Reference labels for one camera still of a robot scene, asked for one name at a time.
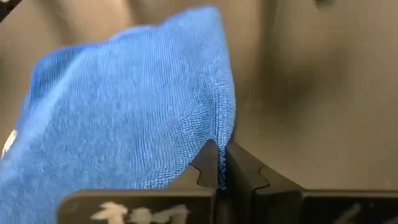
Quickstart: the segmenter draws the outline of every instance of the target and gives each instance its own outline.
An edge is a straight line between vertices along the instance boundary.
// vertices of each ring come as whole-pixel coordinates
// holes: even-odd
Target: black plastic panel
[[[217,190],[218,147],[209,140],[168,190],[77,192],[59,206],[57,223],[213,223]]]
[[[398,192],[305,190],[231,142],[227,180],[244,224],[398,224]]]

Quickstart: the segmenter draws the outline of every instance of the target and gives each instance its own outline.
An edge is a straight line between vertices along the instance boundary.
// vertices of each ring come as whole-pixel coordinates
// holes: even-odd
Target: towel fold
[[[222,177],[234,116],[214,7],[55,51],[35,66],[0,160],[0,222],[55,223],[60,201],[81,189],[165,188],[208,139]]]

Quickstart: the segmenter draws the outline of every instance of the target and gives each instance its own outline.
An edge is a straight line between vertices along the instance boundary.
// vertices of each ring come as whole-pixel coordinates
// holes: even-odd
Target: microfiber cloth
[[[81,189],[162,189],[208,139],[231,137],[235,97],[211,6],[41,59],[0,160],[0,223],[55,223]]]

